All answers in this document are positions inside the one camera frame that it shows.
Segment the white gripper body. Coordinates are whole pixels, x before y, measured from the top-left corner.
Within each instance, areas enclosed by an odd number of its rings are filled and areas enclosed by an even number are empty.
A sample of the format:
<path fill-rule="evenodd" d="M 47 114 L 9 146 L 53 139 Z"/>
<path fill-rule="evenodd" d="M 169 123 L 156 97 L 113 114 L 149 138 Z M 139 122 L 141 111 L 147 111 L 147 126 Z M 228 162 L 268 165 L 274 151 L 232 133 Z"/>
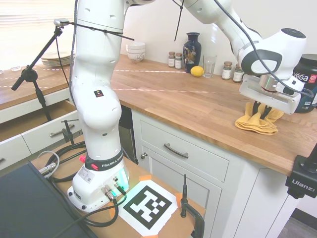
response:
<path fill-rule="evenodd" d="M 239 89 L 241 95 L 275 108 L 286 114 L 293 114 L 300 102 L 301 81 L 292 76 L 287 80 L 278 82 L 268 75 L 243 76 Z"/>

